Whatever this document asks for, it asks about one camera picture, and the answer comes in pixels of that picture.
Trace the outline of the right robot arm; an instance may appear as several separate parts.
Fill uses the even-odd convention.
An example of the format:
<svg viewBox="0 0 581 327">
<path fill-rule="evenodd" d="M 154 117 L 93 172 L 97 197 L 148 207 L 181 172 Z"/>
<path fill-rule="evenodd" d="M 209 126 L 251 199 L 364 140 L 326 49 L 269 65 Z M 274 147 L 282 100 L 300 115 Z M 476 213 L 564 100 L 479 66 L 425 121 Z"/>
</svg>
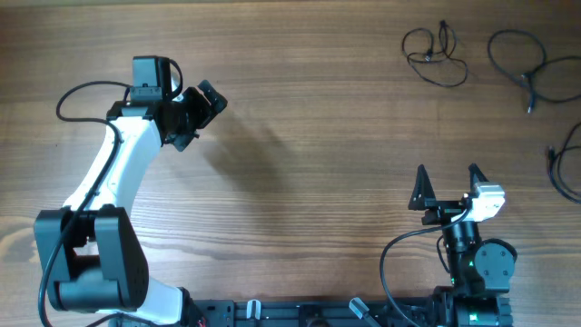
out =
<svg viewBox="0 0 581 327">
<path fill-rule="evenodd" d="M 514 324 L 509 299 L 517 251 L 497 238 L 481 238 L 478 225 L 497 215 L 505 191 L 490 182 L 477 165 L 468 168 L 470 191 L 457 201 L 440 201 L 423 165 L 418 167 L 409 209 L 423 211 L 424 225 L 442 229 L 449 287 L 438 286 L 430 296 L 421 326 L 490 326 Z"/>
</svg>

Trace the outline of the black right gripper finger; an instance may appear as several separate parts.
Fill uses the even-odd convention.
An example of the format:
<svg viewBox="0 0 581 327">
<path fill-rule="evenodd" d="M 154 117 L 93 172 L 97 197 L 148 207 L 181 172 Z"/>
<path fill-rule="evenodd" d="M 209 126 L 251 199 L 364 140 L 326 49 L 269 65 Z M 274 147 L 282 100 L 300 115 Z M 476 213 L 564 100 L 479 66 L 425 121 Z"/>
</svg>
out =
<svg viewBox="0 0 581 327">
<path fill-rule="evenodd" d="M 416 182 L 410 196 L 408 209 L 412 211 L 427 210 L 436 206 L 434 193 L 428 172 L 423 164 L 418 167 Z"/>
<path fill-rule="evenodd" d="M 475 163 L 472 163 L 468 167 L 468 171 L 469 171 L 469 179 L 470 179 L 471 185 L 476 185 L 477 183 L 487 183 L 488 182 L 488 178 L 482 173 L 482 171 L 479 169 L 479 167 Z"/>
</svg>

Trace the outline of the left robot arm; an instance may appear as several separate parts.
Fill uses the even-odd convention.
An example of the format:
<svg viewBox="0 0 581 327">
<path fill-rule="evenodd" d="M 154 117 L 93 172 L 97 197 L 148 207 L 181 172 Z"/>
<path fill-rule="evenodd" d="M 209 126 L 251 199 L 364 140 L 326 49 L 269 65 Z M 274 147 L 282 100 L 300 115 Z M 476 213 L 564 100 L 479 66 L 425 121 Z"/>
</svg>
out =
<svg viewBox="0 0 581 327">
<path fill-rule="evenodd" d="M 133 80 L 102 119 L 103 144 L 63 206 L 34 222 L 42 266 L 37 311 L 94 313 L 112 326 L 204 326 L 182 287 L 154 279 L 130 216 L 144 175 L 161 149 L 183 151 L 227 107 L 208 81 L 185 86 L 171 58 L 133 59 Z"/>
</svg>

